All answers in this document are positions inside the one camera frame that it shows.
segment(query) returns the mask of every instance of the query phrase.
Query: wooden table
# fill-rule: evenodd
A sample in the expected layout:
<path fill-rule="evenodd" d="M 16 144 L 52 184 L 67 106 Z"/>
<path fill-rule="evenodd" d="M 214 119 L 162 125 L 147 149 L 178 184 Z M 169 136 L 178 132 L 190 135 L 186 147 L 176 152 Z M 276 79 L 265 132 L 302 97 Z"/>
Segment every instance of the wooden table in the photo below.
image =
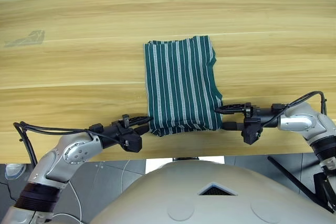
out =
<path fill-rule="evenodd" d="M 14 121 L 88 127 L 146 115 L 142 45 L 152 39 L 209 35 L 225 103 L 322 90 L 335 120 L 335 15 L 335 0 L 0 0 L 0 163 L 29 162 Z M 38 158 L 58 141 L 29 136 Z M 113 147 L 94 160 L 309 151 L 275 129 L 252 146 L 240 132 L 148 133 L 140 153 Z"/>

